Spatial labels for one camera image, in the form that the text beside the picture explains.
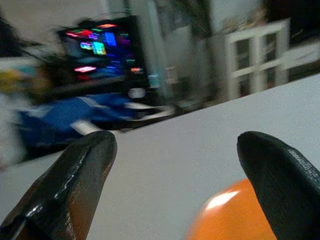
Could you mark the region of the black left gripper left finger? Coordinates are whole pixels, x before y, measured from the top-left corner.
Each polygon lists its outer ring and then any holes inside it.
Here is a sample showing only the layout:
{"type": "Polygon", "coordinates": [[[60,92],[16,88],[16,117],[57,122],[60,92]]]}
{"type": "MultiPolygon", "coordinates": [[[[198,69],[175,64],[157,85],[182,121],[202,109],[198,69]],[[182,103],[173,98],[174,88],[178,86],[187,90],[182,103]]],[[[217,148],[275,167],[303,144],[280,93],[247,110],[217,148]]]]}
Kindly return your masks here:
{"type": "Polygon", "coordinates": [[[2,240],[85,240],[117,155],[109,131],[70,144],[0,225],[2,240]]]}

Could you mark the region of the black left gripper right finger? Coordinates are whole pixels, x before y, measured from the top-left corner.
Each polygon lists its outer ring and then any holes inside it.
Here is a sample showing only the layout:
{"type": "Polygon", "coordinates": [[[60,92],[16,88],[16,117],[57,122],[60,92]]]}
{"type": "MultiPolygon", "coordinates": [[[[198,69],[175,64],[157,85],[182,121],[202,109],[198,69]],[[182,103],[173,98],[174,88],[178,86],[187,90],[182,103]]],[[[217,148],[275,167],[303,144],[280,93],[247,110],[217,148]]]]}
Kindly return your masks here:
{"type": "Polygon", "coordinates": [[[258,131],[237,138],[237,155],[278,240],[320,238],[320,172],[297,149],[258,131]]]}

